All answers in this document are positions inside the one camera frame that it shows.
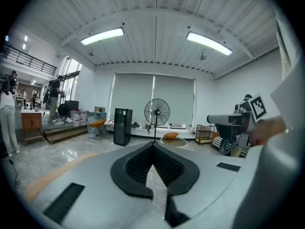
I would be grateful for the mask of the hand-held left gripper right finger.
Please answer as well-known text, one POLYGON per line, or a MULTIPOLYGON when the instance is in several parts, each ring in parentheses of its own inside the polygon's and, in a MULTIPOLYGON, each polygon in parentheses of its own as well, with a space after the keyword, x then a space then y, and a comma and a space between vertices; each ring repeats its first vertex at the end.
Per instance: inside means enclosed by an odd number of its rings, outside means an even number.
POLYGON ((153 227, 233 227, 247 192, 247 159, 154 144, 155 168, 174 163, 163 219, 153 227))

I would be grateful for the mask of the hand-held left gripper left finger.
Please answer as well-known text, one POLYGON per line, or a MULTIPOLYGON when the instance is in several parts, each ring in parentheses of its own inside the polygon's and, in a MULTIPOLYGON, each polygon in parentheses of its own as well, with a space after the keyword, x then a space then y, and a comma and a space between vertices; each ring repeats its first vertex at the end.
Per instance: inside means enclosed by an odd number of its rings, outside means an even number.
POLYGON ((113 181, 113 163, 144 145, 83 155, 28 187, 28 202, 55 229, 162 229, 152 200, 125 194, 113 181))

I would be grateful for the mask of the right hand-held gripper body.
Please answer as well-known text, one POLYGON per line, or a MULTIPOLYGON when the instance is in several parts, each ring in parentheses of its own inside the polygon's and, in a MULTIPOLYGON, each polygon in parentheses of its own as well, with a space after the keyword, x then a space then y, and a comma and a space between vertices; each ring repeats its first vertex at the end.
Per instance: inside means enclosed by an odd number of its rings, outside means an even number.
POLYGON ((232 140, 242 149, 249 149, 252 132, 259 120, 267 114, 264 101, 260 94, 244 100, 234 108, 232 119, 232 140))

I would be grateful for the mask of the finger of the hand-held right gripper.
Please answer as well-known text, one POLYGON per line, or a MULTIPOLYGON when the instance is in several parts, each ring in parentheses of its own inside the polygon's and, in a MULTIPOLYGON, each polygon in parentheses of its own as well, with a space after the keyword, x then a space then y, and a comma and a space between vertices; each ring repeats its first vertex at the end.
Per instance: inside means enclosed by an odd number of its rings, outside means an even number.
POLYGON ((207 122, 216 126, 221 138, 233 138, 233 118, 235 114, 208 115, 207 122))

